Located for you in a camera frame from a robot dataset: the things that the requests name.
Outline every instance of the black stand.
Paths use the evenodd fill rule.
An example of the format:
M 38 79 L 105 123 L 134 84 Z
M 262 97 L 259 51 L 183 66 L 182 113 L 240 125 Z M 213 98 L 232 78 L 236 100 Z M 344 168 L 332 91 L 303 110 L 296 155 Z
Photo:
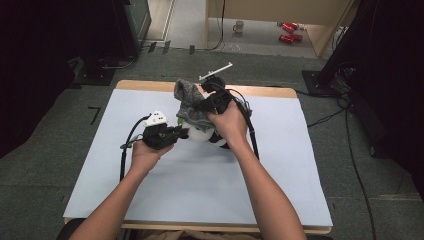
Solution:
M 84 64 L 75 77 L 73 84 L 109 86 L 115 74 L 115 70 L 114 68 L 106 69 L 101 67 L 88 69 L 86 64 Z
M 305 81 L 308 92 L 313 96 L 339 96 L 340 92 L 335 90 L 331 84 L 319 84 L 317 77 L 320 71 L 302 70 L 303 80 Z

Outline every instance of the table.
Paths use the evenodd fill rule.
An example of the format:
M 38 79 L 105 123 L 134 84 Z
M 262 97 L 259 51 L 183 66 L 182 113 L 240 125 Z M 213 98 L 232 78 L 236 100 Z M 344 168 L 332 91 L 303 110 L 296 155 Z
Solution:
M 227 88 L 240 91 L 250 102 L 261 163 L 291 199 L 305 232 L 331 231 L 331 217 L 296 92 L 287 88 L 231 85 Z M 173 89 L 173 82 L 123 80 L 117 84 L 68 202 L 65 222 L 87 217 L 118 184 L 119 146 L 138 119 L 160 110 L 168 117 L 168 124 L 175 126 L 176 117 L 169 113 L 176 114 L 180 102 L 173 98 Z M 267 114 L 276 115 L 267 110 L 267 106 L 275 103 L 282 104 L 285 113 L 294 109 L 293 114 L 279 119 L 283 126 L 276 131 L 272 124 L 258 124 L 262 114 L 266 118 L 269 118 Z M 287 147 L 266 151 L 267 145 L 279 142 L 267 134 L 270 131 L 276 134 L 284 131 L 287 137 L 277 139 L 281 140 L 281 146 Z M 232 152 L 207 142 L 189 140 L 179 140 L 172 153 L 164 155 L 144 179 L 122 228 L 259 232 Z
M 206 47 L 209 18 L 221 18 L 224 0 L 206 2 Z M 317 56 L 321 56 L 339 26 L 349 26 L 359 0 L 227 0 L 224 18 L 307 24 Z

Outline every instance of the red object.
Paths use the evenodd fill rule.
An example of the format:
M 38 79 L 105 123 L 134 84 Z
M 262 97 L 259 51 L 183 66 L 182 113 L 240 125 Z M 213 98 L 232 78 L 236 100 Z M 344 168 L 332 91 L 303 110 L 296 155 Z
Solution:
M 291 36 L 285 36 L 283 34 L 280 35 L 280 41 L 286 42 L 286 43 L 292 43 L 293 42 L 293 37 Z
M 289 23 L 283 23 L 281 27 L 290 34 L 294 32 L 294 28 Z
M 297 30 L 299 28 L 299 24 L 297 23 L 288 23 L 294 30 Z
M 302 41 L 303 39 L 303 36 L 300 34 L 291 34 L 290 37 L 293 38 L 293 40 L 295 41 Z

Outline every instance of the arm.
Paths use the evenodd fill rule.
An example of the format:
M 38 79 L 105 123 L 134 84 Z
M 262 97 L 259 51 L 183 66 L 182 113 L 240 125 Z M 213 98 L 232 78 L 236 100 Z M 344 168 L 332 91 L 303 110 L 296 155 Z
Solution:
M 159 151 L 143 141 L 133 145 L 130 170 L 110 195 L 75 230 L 70 239 L 116 239 L 125 214 L 141 181 L 173 145 Z
M 306 239 L 290 200 L 260 164 L 246 138 L 247 126 L 231 101 L 222 115 L 209 114 L 218 132 L 234 152 L 264 239 Z

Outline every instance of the gray carpet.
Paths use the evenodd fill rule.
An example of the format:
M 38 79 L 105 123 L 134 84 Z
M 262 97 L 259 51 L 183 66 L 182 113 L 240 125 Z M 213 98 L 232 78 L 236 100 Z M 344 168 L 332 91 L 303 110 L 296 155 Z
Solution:
M 55 239 L 62 214 L 100 123 L 110 94 L 123 79 L 197 81 L 219 74 L 227 84 L 281 86 L 306 91 L 301 70 L 320 70 L 324 60 L 161 49 L 116 71 L 111 86 L 67 89 L 29 141 L 0 160 L 0 239 Z M 308 123 L 336 112 L 334 99 L 298 96 Z M 95 109 L 100 114 L 93 122 Z M 352 147 L 374 217 L 377 239 L 422 239 L 424 205 L 410 175 L 390 159 L 369 156 L 369 143 L 355 115 L 348 114 Z M 334 227 L 334 239 L 372 239 L 367 206 L 350 160 L 344 113 L 309 129 Z

